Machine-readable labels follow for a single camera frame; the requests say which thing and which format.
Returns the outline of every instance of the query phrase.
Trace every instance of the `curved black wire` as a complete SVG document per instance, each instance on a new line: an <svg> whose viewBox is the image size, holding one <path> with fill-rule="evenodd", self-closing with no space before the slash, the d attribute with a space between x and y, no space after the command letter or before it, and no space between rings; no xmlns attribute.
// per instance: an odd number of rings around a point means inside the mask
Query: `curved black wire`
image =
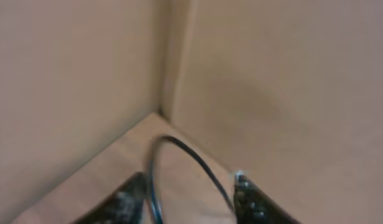
<svg viewBox="0 0 383 224"><path fill-rule="evenodd" d="M229 209L234 213L234 207L233 204L227 195L226 191L224 190L221 183L218 181L218 179L215 177L214 173L212 173L212 170L208 165L205 163L205 161L190 147L188 147L185 143L183 143L181 140L169 136L164 135L158 137L153 145L152 145L152 151L150 155L149 162L147 164L147 193L148 197L150 197L150 210L152 212L153 219L155 223L157 224L163 224L162 220L162 214L161 214L161 207L160 202L157 200L157 197L155 196L155 189L154 189L154 161L156 158L156 155L160 149L160 143L162 142L170 142L179 148L183 149L189 156L191 156L194 160L197 161L197 163L203 168L203 170L206 172L208 177L212 180L212 182L215 184L216 188L218 188L219 192L221 193L222 197L224 198L226 204L228 205Z"/></svg>

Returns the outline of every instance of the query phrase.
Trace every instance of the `wire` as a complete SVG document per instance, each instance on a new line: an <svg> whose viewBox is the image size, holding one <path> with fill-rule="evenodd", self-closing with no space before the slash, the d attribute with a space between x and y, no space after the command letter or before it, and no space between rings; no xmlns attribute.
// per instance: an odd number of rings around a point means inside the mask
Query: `wire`
<svg viewBox="0 0 383 224"><path fill-rule="evenodd" d="M234 213L234 207L233 204L227 195L226 191L224 190L223 186L221 183L218 181L218 179L215 177L214 173L212 173L212 170L210 167L205 163L205 161L190 147L188 147L185 143L183 143L181 140L169 136L169 135L164 135L158 137L153 145L152 145L152 150L149 158L149 162L147 163L147 196L150 198L150 210L152 212L152 216L154 219L154 222L156 224L163 224L162 220L162 214L161 214L161 206L160 202L157 200L156 194L155 194L155 187L154 187L154 163L155 163L155 158L157 157L157 154L160 149L160 144L162 142L170 142L179 148L183 149L189 156L191 156L194 160L197 161L197 163L203 168L203 170L206 172L208 177L212 180L212 182L215 184L216 188L219 190L221 193L222 197L224 198L226 204L228 205L230 211Z"/></svg>

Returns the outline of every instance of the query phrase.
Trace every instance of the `plywood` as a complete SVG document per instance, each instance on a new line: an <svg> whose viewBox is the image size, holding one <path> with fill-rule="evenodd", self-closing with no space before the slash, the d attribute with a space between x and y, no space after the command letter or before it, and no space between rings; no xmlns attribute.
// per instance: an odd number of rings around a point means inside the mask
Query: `plywood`
<svg viewBox="0 0 383 224"><path fill-rule="evenodd" d="M171 134L192 147L231 193L228 172L190 144L156 114L151 114L113 142L70 178L30 207L12 224L70 223L91 210L134 172L144 170L151 140ZM163 144L159 167L165 222L184 224L234 223L223 198L203 169L181 149ZM150 223L146 213L145 223Z"/></svg>
<svg viewBox="0 0 383 224"><path fill-rule="evenodd" d="M171 121L302 223L383 223L383 1L198 1Z"/></svg>
<svg viewBox="0 0 383 224"><path fill-rule="evenodd" d="M158 107L165 1L0 1L0 223Z"/></svg>

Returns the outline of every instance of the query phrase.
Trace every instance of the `wooden floor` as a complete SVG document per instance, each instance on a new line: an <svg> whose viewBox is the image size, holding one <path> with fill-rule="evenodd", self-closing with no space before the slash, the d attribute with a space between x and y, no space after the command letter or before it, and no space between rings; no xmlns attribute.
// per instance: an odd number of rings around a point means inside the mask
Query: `wooden floor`
<svg viewBox="0 0 383 224"><path fill-rule="evenodd" d="M13 224L71 223L105 199L135 171L143 170L150 141L160 134L172 134L194 148L231 193L233 180L228 171L190 144L161 117L150 114L23 212ZM235 223L219 192L193 159L175 146L164 144L160 161L159 188L166 223ZM148 212L144 223L150 223Z"/></svg>

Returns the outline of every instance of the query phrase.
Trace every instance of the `wall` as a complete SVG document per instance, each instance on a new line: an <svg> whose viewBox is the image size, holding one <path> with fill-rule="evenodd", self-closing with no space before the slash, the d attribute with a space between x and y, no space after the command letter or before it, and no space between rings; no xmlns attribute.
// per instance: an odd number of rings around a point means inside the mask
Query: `wall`
<svg viewBox="0 0 383 224"><path fill-rule="evenodd" d="M0 223L157 109L166 1L0 1Z"/></svg>
<svg viewBox="0 0 383 224"><path fill-rule="evenodd" d="M302 223L383 223L383 1L193 3L172 124Z"/></svg>

